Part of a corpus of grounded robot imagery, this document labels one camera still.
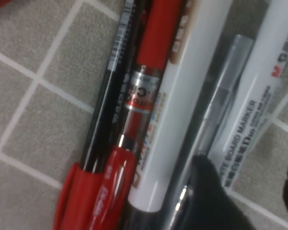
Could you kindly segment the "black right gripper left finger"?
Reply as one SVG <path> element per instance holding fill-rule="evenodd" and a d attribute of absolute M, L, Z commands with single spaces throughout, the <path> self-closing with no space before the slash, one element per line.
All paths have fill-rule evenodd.
<path fill-rule="evenodd" d="M 206 156 L 192 159 L 194 194 L 181 230 L 251 230 L 252 224 L 227 195 Z"/>

